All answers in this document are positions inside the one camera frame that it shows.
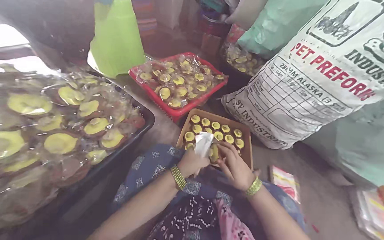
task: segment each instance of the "stack of packets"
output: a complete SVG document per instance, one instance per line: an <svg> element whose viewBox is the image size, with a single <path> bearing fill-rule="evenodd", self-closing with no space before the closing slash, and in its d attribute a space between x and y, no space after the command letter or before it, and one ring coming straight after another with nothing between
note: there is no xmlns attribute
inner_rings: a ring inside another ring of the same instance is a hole
<svg viewBox="0 0 384 240"><path fill-rule="evenodd" d="M377 190L351 190L358 227L375 240L384 240L384 204Z"/></svg>
<svg viewBox="0 0 384 240"><path fill-rule="evenodd" d="M282 188L286 194L288 194L292 199L294 199L298 204L300 204L299 197L299 183L296 181L295 177L288 172L276 167L270 167L270 181Z"/></svg>

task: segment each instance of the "black plastic tray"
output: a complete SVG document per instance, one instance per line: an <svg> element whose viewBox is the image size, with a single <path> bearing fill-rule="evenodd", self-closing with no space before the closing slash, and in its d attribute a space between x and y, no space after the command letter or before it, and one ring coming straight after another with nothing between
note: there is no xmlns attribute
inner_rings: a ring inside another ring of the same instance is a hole
<svg viewBox="0 0 384 240"><path fill-rule="evenodd" d="M40 231L39 229L44 231L45 228L56 225L58 219L67 213L74 204L81 200L110 173L119 169L119 166L124 164L125 158L131 155L135 145L140 142L143 135L155 123L155 116L149 109L145 108L135 99L132 99L132 104L134 107L140 108L145 118L146 123L142 128L138 129L119 149L111 153L98 165L92 167L85 178L78 183L61 189L56 199L53 199L49 204L37 210L29 221L22 225L2 230L1 233L10 236L10 239L13 240L24 240L29 239L31 234L35 235L36 232Z"/></svg>

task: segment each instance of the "sack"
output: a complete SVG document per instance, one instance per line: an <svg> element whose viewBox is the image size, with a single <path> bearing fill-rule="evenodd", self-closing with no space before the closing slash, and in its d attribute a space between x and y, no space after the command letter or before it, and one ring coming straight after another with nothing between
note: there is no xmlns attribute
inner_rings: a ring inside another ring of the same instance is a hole
<svg viewBox="0 0 384 240"><path fill-rule="evenodd" d="M326 4L250 80L222 99L268 147L384 99L384 1Z"/></svg>
<svg viewBox="0 0 384 240"><path fill-rule="evenodd" d="M384 185L384 100L323 126L303 142L355 185L360 178Z"/></svg>

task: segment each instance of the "green plastic bag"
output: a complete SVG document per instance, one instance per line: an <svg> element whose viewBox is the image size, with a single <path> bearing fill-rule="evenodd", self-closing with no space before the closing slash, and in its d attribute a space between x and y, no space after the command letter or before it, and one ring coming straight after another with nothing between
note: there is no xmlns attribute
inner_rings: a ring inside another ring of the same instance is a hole
<svg viewBox="0 0 384 240"><path fill-rule="evenodd" d="M94 17L95 36L90 51L100 72L115 78L145 62L131 0L114 0L110 5L95 3Z"/></svg>
<svg viewBox="0 0 384 240"><path fill-rule="evenodd" d="M328 0L269 0L254 24L238 40L245 50L270 59Z"/></svg>
<svg viewBox="0 0 384 240"><path fill-rule="evenodd" d="M360 176L384 185L384 100L323 126L303 142L354 183L360 185Z"/></svg>

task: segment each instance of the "gold bangle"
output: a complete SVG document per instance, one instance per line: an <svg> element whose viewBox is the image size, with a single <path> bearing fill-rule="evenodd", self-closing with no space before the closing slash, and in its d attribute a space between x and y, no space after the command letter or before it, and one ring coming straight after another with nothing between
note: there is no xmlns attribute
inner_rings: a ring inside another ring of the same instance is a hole
<svg viewBox="0 0 384 240"><path fill-rule="evenodd" d="M247 189L247 191L245 191L245 193L248 195L248 196L253 196L254 194L257 193L257 191L259 191L259 189L262 187L262 181L260 181L259 177L256 177L256 179L254 180L254 182L251 184L251 186Z"/></svg>
<svg viewBox="0 0 384 240"><path fill-rule="evenodd" d="M180 170L179 170L179 168L177 167L177 165L174 165L174 166L171 168L171 174L173 175L174 180L176 181L176 184L178 185L178 187L180 188L180 190L183 191L183 189L185 189L185 186L186 186L186 180L185 180L185 178L182 176L182 174L180 173Z"/></svg>

